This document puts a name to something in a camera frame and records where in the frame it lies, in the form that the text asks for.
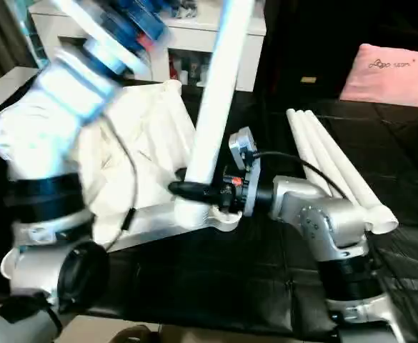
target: white pipe bundle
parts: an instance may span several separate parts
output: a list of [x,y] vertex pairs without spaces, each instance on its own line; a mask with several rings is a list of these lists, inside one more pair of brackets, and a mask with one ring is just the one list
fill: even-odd
[[[383,234],[396,229],[397,218],[388,207],[379,201],[379,198],[318,118],[311,111],[295,112],[292,109],[287,111],[287,117],[292,127],[300,157],[311,163],[307,159],[311,154],[302,154],[303,148],[300,146],[304,146],[306,149],[309,146],[312,148],[312,153],[318,161],[318,168],[342,189],[353,204],[359,204],[367,210],[365,217],[367,229],[374,234]],[[313,174],[310,178],[307,177],[309,181],[313,182],[312,180],[315,177],[320,178],[314,172],[309,172]],[[331,189],[330,194],[334,197],[340,197],[335,189]]]
[[[309,137],[307,137],[306,129],[302,125],[299,118],[304,115],[303,111],[296,112],[293,109],[287,111],[287,117],[289,125],[292,128],[292,133],[294,140],[296,141],[297,151],[299,156],[304,160],[309,162],[311,165],[320,169],[320,165],[317,161],[317,158],[310,144]],[[304,167],[304,173],[306,178],[313,184],[320,186],[328,195],[331,195],[331,190],[329,189],[328,183],[326,183],[319,175],[315,174],[311,169]]]

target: curtain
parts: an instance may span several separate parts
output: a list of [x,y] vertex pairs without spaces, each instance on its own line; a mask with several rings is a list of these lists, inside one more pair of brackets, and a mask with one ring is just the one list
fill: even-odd
[[4,0],[0,0],[0,78],[15,66],[36,67],[19,26]]

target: black cable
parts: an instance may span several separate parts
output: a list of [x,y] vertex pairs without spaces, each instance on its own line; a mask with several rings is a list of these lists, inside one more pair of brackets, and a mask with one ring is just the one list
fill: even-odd
[[131,224],[132,219],[134,218],[134,215],[136,213],[137,192],[139,191],[139,182],[137,180],[138,179],[138,173],[137,173],[136,163],[132,159],[132,156],[129,153],[128,148],[126,147],[126,144],[124,143],[123,139],[121,139],[121,137],[118,135],[118,132],[116,132],[114,123],[112,123],[111,119],[108,116],[106,116],[106,115],[103,115],[103,117],[106,120],[106,123],[107,123],[107,126],[109,127],[109,130],[114,135],[114,137],[115,137],[116,141],[118,142],[119,146],[121,147],[121,149],[123,150],[124,154],[128,158],[129,163],[131,164],[131,168],[132,168],[132,172],[133,172],[133,178],[134,178],[134,193],[132,195],[131,208],[129,209],[128,213],[124,217],[124,221],[121,224],[120,231],[118,232],[118,234],[116,234],[116,236],[114,237],[114,239],[106,247],[106,251],[109,252],[109,250],[118,242],[118,240],[120,239],[121,235],[123,234],[123,231],[127,231],[128,230],[129,225]]
[[295,163],[301,164],[303,166],[306,166],[307,168],[311,169],[313,172],[315,172],[316,174],[318,174],[321,178],[323,178],[324,181],[326,181],[332,188],[336,189],[337,192],[344,198],[344,199],[348,199],[347,195],[344,193],[344,191],[342,191],[340,189],[339,186],[337,186],[327,175],[325,175],[322,171],[320,171],[318,168],[316,168],[315,166],[313,166],[312,164],[310,164],[307,161],[304,161],[303,159],[300,159],[298,156],[294,156],[291,154],[287,154],[281,151],[269,151],[269,150],[264,150],[264,151],[256,151],[253,153],[253,157],[255,159],[258,159],[259,157],[264,157],[264,156],[280,156],[283,157],[285,159],[288,159],[289,161],[293,161]]

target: black cover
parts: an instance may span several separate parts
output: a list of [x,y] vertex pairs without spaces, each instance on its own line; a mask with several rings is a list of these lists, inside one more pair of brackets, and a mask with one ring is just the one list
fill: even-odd
[[[184,87],[196,118],[200,93]],[[408,342],[418,342],[418,109],[321,101],[307,104],[340,143],[401,227],[372,237],[382,281],[392,289]],[[221,177],[229,161],[227,138],[249,126],[262,149],[296,154],[285,114],[267,112],[250,94],[234,97],[220,151]],[[277,174],[302,177],[300,166],[262,163],[262,181]],[[11,243],[0,161],[0,261]],[[109,291],[89,313],[134,321],[324,340],[334,325],[310,251],[297,232],[266,215],[244,218],[233,232],[203,229],[111,254]],[[0,277],[0,296],[7,293]]]

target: white shelf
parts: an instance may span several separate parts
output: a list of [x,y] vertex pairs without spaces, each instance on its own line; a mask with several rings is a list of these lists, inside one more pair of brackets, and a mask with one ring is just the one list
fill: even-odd
[[[211,53],[217,39],[222,5],[224,0],[197,0],[198,15],[190,19],[174,19],[163,14],[169,27],[166,46],[169,49],[203,51]],[[263,15],[264,0],[257,0],[249,23],[242,59],[237,75],[236,89],[252,91],[257,76],[262,44],[266,35],[266,22]],[[61,38],[83,38],[85,33],[72,18],[59,11],[51,0],[41,0],[29,7],[36,30],[50,61],[61,47]],[[147,81],[166,81],[169,74],[169,52],[167,49],[149,52],[150,73],[141,79]]]
[[[193,29],[204,31],[217,31],[220,15],[222,11],[223,0],[198,0],[198,15],[195,18],[175,19],[170,18],[168,14],[163,13],[162,19],[168,27],[181,29]],[[250,21],[248,34],[255,36],[266,35],[266,22],[263,15],[263,2],[255,3],[254,12]],[[67,16],[53,5],[51,0],[41,0],[29,7],[31,14],[43,14],[49,16]]]

